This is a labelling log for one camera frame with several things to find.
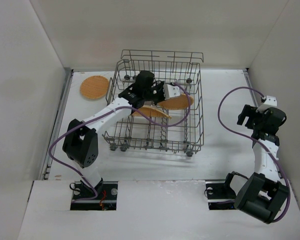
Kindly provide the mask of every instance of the white wall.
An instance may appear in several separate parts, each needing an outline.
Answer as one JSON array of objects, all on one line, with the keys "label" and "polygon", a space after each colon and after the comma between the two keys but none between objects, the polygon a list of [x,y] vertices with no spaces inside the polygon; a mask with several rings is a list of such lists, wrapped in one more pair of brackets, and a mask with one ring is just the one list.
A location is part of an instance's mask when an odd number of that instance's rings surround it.
[{"label": "white wall", "polygon": [[300,0],[290,0],[249,69],[252,85],[277,97],[287,121],[280,156],[300,207]]},{"label": "white wall", "polygon": [[64,81],[28,0],[0,0],[0,240],[18,237]]},{"label": "white wall", "polygon": [[249,67],[288,0],[31,0],[62,64],[113,70],[122,49],[203,52]]}]

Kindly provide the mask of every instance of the dishwasher rack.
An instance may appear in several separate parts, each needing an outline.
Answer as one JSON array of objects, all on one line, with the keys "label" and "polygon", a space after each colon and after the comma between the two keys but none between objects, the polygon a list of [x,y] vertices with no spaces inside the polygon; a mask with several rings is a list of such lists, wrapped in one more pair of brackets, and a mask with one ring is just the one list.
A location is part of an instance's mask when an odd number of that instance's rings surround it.
[{"label": "dishwasher rack", "polygon": [[[204,55],[200,52],[123,50],[121,60],[116,64],[113,78],[109,81],[106,94],[110,104],[120,92],[134,83],[138,73],[148,70],[157,81],[177,82],[193,97],[190,114],[178,126],[161,127],[141,117],[128,116],[115,125],[114,132],[106,131],[102,136],[115,151],[133,149],[155,149],[160,151],[184,152],[188,157],[201,150],[204,145],[204,113],[200,63]],[[160,108],[172,119],[153,117],[163,125],[173,124],[182,119],[185,110]]]}]

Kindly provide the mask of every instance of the metal wire rack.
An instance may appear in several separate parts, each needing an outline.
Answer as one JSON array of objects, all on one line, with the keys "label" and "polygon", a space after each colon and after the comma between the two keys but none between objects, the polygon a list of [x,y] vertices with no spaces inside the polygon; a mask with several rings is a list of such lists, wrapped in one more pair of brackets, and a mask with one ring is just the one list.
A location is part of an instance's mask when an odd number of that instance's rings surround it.
[{"label": "metal wire rack", "polygon": [[[109,81],[106,94],[110,104],[120,92],[131,85],[141,70],[154,73],[155,79],[168,83],[178,82],[193,97],[187,119],[178,126],[160,127],[143,117],[129,116],[118,121],[112,132],[102,136],[115,151],[133,149],[156,149],[160,151],[184,152],[191,157],[204,145],[204,113],[200,63],[204,55],[200,52],[123,50],[121,60],[116,64],[113,78]],[[167,110],[161,108],[171,119],[153,117],[163,125],[181,120],[187,110]]]}]

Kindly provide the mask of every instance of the purple hose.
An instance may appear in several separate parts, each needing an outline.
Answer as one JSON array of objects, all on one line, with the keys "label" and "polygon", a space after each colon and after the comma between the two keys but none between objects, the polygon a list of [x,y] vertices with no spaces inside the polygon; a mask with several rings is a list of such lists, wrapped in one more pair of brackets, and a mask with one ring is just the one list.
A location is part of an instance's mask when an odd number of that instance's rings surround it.
[{"label": "purple hose", "polygon": [[82,174],[78,169],[76,169],[75,167],[73,167],[73,166],[71,166],[71,165],[69,165],[69,164],[67,164],[67,163],[65,163],[65,162],[63,162],[63,161],[60,161],[60,160],[57,159],[57,158],[55,158],[55,156],[52,154],[52,149],[54,148],[54,146],[55,146],[61,139],[63,139],[65,136],[71,134],[72,132],[76,131],[77,129],[82,128],[83,126],[88,125],[88,124],[90,124],[90,123],[92,123],[92,122],[95,122],[95,121],[97,121],[97,120],[99,120],[99,119],[102,119],[102,118],[104,118],[104,117],[106,117],[106,116],[108,116],[108,115],[112,114],[113,112],[115,112],[115,111],[117,111],[117,110],[120,110],[120,109],[131,109],[131,110],[133,110],[133,111],[136,111],[136,112],[138,112],[139,114],[141,114],[145,119],[147,119],[149,122],[151,122],[151,123],[153,123],[153,124],[155,124],[155,125],[158,125],[158,126],[160,126],[160,127],[169,128],[169,127],[174,127],[174,126],[179,125],[179,124],[182,123],[184,120],[186,120],[186,118],[188,117],[188,115],[189,115],[189,113],[190,113],[191,99],[190,99],[190,96],[189,96],[189,94],[187,93],[187,91],[186,91],[181,85],[179,85],[177,82],[175,82],[174,85],[176,85],[177,87],[179,87],[179,88],[184,92],[184,94],[186,95],[186,98],[187,98],[187,100],[188,100],[188,110],[186,111],[184,118],[182,118],[182,119],[181,119],[180,121],[178,121],[177,123],[174,123],[174,124],[171,124],[171,125],[163,125],[163,124],[161,124],[161,123],[158,123],[158,122],[153,121],[150,117],[146,116],[144,113],[142,113],[141,111],[139,111],[138,109],[136,109],[136,108],[134,108],[134,107],[132,107],[132,106],[119,106],[119,107],[117,107],[117,108],[114,109],[114,110],[108,111],[107,113],[105,113],[105,114],[103,114],[103,115],[101,115],[101,116],[98,116],[98,117],[96,117],[96,118],[93,118],[93,119],[91,119],[91,120],[89,120],[89,121],[86,121],[86,122],[84,122],[84,123],[82,123],[82,124],[80,124],[80,125],[78,125],[78,126],[72,128],[72,129],[70,129],[69,131],[67,131],[66,133],[62,134],[60,137],[58,137],[58,138],[51,144],[51,146],[50,146],[49,149],[48,149],[48,154],[49,154],[49,156],[50,156],[53,160],[55,160],[57,163],[59,163],[59,164],[61,164],[61,165],[64,165],[64,166],[66,166],[66,167],[72,169],[73,171],[75,171],[77,174],[79,174],[80,177],[86,182],[86,184],[93,190],[93,193],[94,193],[94,196],[93,196],[93,197],[80,198],[80,199],[77,199],[77,200],[72,201],[73,203],[76,202],[76,201],[78,201],[78,200],[92,200],[92,199],[95,199],[95,198],[98,196],[98,193],[97,193],[97,191],[95,190],[95,188],[90,184],[90,182],[85,178],[85,176],[83,176],[83,174]]},{"label": "purple hose", "polygon": [[237,87],[237,88],[235,88],[235,89],[232,89],[230,92],[228,92],[228,93],[223,97],[223,99],[221,100],[221,102],[220,102],[220,104],[219,104],[219,108],[218,108],[218,120],[219,120],[220,124],[221,124],[225,129],[227,129],[228,131],[230,131],[230,132],[232,132],[232,133],[234,133],[234,134],[240,135],[240,136],[242,136],[242,137],[245,137],[245,138],[247,138],[247,139],[250,139],[250,140],[252,140],[252,141],[255,142],[255,143],[260,144],[260,145],[267,151],[267,153],[269,154],[269,156],[270,156],[271,159],[273,160],[274,164],[275,164],[275,165],[277,166],[277,168],[279,169],[279,171],[280,171],[280,173],[281,173],[281,176],[282,176],[282,178],[284,179],[285,185],[286,185],[286,186],[288,187],[288,189],[289,189],[289,193],[288,193],[288,197],[287,197],[287,200],[286,200],[286,205],[285,205],[285,207],[284,207],[283,212],[281,213],[280,216],[278,216],[277,219],[275,219],[275,220],[272,221],[273,223],[276,223],[276,222],[280,221],[280,220],[286,215],[286,213],[287,213],[287,211],[288,211],[288,209],[289,209],[290,200],[291,200],[291,193],[290,193],[289,181],[288,181],[288,178],[287,178],[287,175],[286,175],[284,169],[282,168],[282,166],[281,166],[281,164],[279,163],[279,161],[275,158],[275,156],[273,156],[272,153],[270,153],[270,150],[267,148],[266,145],[264,145],[262,142],[260,142],[260,141],[258,141],[258,140],[256,140],[256,139],[254,139],[254,138],[252,138],[252,137],[250,137],[250,136],[248,136],[248,135],[242,134],[242,133],[240,133],[240,132],[237,132],[237,131],[234,131],[234,130],[228,128],[228,127],[221,121],[221,118],[220,118],[220,110],[221,110],[221,106],[222,106],[223,102],[225,101],[225,99],[226,99],[231,93],[233,93],[233,92],[235,92],[235,91],[237,91],[237,90],[240,90],[240,89],[248,89],[248,90],[251,90],[251,91],[254,91],[254,92],[260,94],[262,97],[265,96],[265,95],[263,95],[260,91],[258,91],[258,90],[256,90],[256,89],[253,89],[253,88],[251,88],[251,87],[247,87],[247,86],[240,86],[240,87]]}]

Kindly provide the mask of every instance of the purple cable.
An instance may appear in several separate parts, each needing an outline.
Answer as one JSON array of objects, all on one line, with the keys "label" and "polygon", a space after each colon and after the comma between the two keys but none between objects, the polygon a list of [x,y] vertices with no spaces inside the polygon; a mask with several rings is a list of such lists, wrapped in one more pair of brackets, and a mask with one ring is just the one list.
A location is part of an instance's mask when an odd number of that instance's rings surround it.
[{"label": "purple cable", "polygon": [[289,186],[289,181],[288,181],[288,178],[287,178],[287,175],[284,171],[284,169],[282,168],[281,164],[279,163],[279,161],[275,158],[275,156],[272,155],[272,153],[270,152],[270,150],[267,148],[266,145],[264,145],[262,142],[248,136],[248,135],[245,135],[245,134],[242,134],[240,132],[237,132],[237,131],[234,131],[232,129],[230,129],[229,127],[227,127],[222,121],[221,121],[221,118],[220,118],[220,111],[221,111],[221,106],[223,104],[223,102],[225,101],[225,99],[233,92],[237,91],[237,90],[240,90],[240,89],[248,89],[248,90],[251,90],[251,91],[254,91],[258,94],[260,94],[263,98],[265,97],[265,95],[263,95],[260,91],[256,90],[256,89],[253,89],[251,87],[247,87],[247,86],[240,86],[240,87],[237,87],[235,89],[232,89],[230,92],[228,92],[224,97],[223,99],[221,100],[220,104],[219,104],[219,108],[218,108],[218,120],[220,122],[220,124],[225,128],[227,129],[228,131],[234,133],[234,134],[237,134],[237,135],[240,135],[242,137],[245,137],[247,139],[250,139],[252,140],[253,142],[255,143],[258,143],[260,144],[265,150],[266,152],[268,153],[268,155],[271,157],[271,159],[273,160],[274,164],[277,166],[277,168],[279,169],[280,173],[281,173],[281,176],[282,178],[284,179],[284,182],[285,182],[285,185],[288,187],[289,189],[289,193],[288,193],[288,197],[287,197],[287,200],[286,200],[286,204],[285,204],[285,207],[284,207],[284,210],[283,212],[281,213],[280,216],[277,217],[277,219],[273,220],[272,222],[273,223],[276,223],[278,221],[280,221],[287,213],[288,209],[289,209],[289,205],[290,205],[290,200],[291,200],[291,193],[290,193],[290,186]]},{"label": "purple cable", "polygon": [[161,124],[161,123],[158,123],[158,122],[153,121],[150,117],[146,116],[143,112],[141,112],[140,110],[138,110],[138,109],[136,109],[136,108],[134,108],[134,107],[132,107],[132,106],[119,106],[119,107],[117,107],[117,108],[114,109],[114,110],[108,111],[107,113],[105,113],[105,114],[103,114],[103,115],[101,115],[101,116],[95,117],[95,118],[93,118],[93,119],[91,119],[91,120],[89,120],[89,121],[86,121],[86,122],[84,122],[84,123],[82,123],[82,124],[80,124],[80,125],[78,125],[78,126],[72,128],[72,129],[70,129],[69,131],[67,131],[66,133],[62,134],[60,137],[58,137],[58,138],[51,144],[51,146],[50,146],[49,149],[48,149],[48,154],[49,154],[49,156],[50,156],[53,160],[55,160],[57,163],[59,163],[59,164],[61,164],[61,165],[64,165],[64,166],[66,166],[66,167],[72,169],[73,171],[75,171],[77,174],[79,174],[80,177],[86,182],[86,184],[92,189],[92,191],[93,191],[93,193],[94,193],[94,196],[93,196],[93,197],[80,198],[80,199],[77,199],[77,200],[72,201],[73,203],[76,202],[76,201],[79,201],[79,200],[92,200],[92,199],[95,199],[95,198],[98,196],[98,193],[97,193],[97,191],[95,190],[95,188],[90,184],[90,182],[85,178],[85,176],[84,176],[78,169],[76,169],[75,167],[73,167],[73,166],[71,166],[71,165],[69,165],[69,164],[67,164],[67,163],[65,163],[65,162],[63,162],[63,161],[60,161],[59,159],[57,159],[57,158],[52,154],[52,149],[54,148],[54,146],[55,146],[61,139],[63,139],[65,136],[67,136],[67,135],[73,133],[73,132],[76,131],[77,129],[82,128],[83,126],[88,125],[88,124],[90,124],[90,123],[92,123],[92,122],[95,122],[95,121],[97,121],[97,120],[99,120],[99,119],[102,119],[102,118],[104,118],[104,117],[106,117],[106,116],[108,116],[108,115],[112,114],[113,112],[115,112],[115,111],[117,111],[117,110],[120,110],[120,109],[131,109],[131,110],[133,110],[133,111],[135,111],[135,112],[138,112],[138,113],[141,114],[145,119],[147,119],[149,122],[151,122],[151,123],[153,123],[153,124],[155,124],[155,125],[158,125],[158,126],[160,126],[160,127],[163,127],[163,128],[169,128],[169,127],[174,127],[174,126],[179,125],[179,124],[182,123],[184,120],[186,120],[186,118],[188,117],[188,115],[189,115],[189,113],[190,113],[191,99],[190,99],[190,96],[189,96],[189,94],[187,93],[187,91],[186,91],[181,85],[179,85],[177,82],[174,82],[174,85],[176,85],[177,87],[179,87],[179,88],[184,92],[184,94],[186,95],[186,98],[187,98],[187,100],[188,100],[188,111],[186,111],[186,113],[185,113],[185,115],[184,115],[184,118],[182,118],[182,119],[181,119],[180,121],[178,121],[177,123],[174,123],[174,124],[171,124],[171,125],[163,125],[163,124]]}]

